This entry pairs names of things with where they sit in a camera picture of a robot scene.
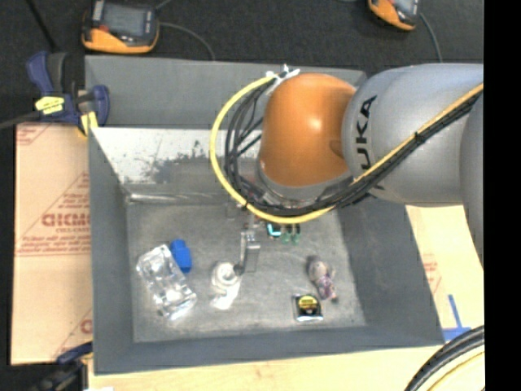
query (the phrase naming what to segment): black cable on floor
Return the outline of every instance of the black cable on floor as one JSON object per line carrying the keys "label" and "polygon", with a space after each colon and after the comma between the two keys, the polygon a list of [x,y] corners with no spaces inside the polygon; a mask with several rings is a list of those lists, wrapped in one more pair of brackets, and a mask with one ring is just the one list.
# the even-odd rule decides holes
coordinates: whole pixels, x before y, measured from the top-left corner
{"label": "black cable on floor", "polygon": [[29,6],[31,13],[33,13],[34,19],[37,21],[38,26],[40,27],[40,30],[43,33],[43,36],[49,44],[51,52],[59,51],[58,45],[56,45],[55,40],[50,35],[49,29],[47,29],[45,22],[43,21],[42,17],[40,16],[40,13],[38,12],[36,6],[33,3],[33,0],[25,1],[27,2],[27,5]]}

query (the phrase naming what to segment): small toy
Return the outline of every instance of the small toy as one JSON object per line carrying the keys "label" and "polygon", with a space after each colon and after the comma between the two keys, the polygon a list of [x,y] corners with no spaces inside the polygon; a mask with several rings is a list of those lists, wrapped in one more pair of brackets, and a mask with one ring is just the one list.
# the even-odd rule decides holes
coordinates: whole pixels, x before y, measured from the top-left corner
{"label": "small toy", "polygon": [[308,259],[308,277],[317,287],[318,295],[323,300],[337,300],[333,276],[335,272],[319,256]]}

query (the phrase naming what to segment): cardboard sheet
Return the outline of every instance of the cardboard sheet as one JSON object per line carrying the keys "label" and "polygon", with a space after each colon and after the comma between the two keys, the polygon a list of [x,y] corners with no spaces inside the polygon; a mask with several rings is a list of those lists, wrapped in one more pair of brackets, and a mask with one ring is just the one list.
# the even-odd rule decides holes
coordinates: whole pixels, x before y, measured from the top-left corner
{"label": "cardboard sheet", "polygon": [[71,126],[17,128],[12,364],[92,338],[86,143]]}

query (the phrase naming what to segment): yellow cable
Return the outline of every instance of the yellow cable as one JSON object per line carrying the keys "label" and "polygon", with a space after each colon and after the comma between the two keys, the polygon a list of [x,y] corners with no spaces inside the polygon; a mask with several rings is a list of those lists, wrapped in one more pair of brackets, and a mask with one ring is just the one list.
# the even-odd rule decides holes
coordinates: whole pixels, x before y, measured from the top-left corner
{"label": "yellow cable", "polygon": [[221,171],[221,166],[219,165],[219,161],[217,160],[217,154],[216,154],[216,142],[217,142],[217,134],[219,132],[219,128],[221,127],[221,123],[224,120],[226,114],[228,111],[234,106],[235,103],[237,103],[244,95],[249,93],[250,91],[254,90],[257,87],[262,86],[263,84],[267,83],[268,81],[272,80],[273,77],[262,77],[261,79],[252,82],[248,86],[242,88],[239,92],[237,92],[230,100],[226,102],[226,104],[222,107],[219,114],[217,114],[216,120],[213,122],[212,131],[210,133],[210,162],[212,164],[213,172],[217,176],[217,179],[223,186],[223,188],[230,194],[230,196],[237,201],[242,206],[245,206],[247,210],[255,214],[257,217],[260,217],[262,219],[267,220],[268,222],[278,223],[278,224],[297,224],[297,223],[304,223],[308,222],[310,220],[313,220],[317,217],[322,216],[323,214],[327,213],[333,207],[327,207],[325,209],[316,210],[311,213],[303,214],[302,216],[295,216],[295,217],[281,217],[281,216],[274,216],[273,214],[269,214],[266,212],[263,212],[259,209],[256,209],[252,204],[248,203],[247,200],[242,197],[228,182],[225,175]]}

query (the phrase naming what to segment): robotic arm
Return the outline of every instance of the robotic arm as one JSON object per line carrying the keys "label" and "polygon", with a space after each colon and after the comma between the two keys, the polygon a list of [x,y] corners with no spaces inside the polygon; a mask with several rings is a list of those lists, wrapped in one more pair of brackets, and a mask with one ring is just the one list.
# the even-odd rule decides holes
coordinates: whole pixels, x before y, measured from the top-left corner
{"label": "robotic arm", "polygon": [[[483,265],[483,79],[483,65],[474,64],[390,69],[357,89],[325,74],[288,78],[256,123],[262,123],[256,172],[246,177],[239,172],[247,149],[241,146],[255,128],[247,111],[274,83],[263,78],[217,116],[212,166],[232,197],[269,222],[298,224],[367,195],[420,206],[463,204]],[[242,98],[230,119],[223,172],[217,130]]]}

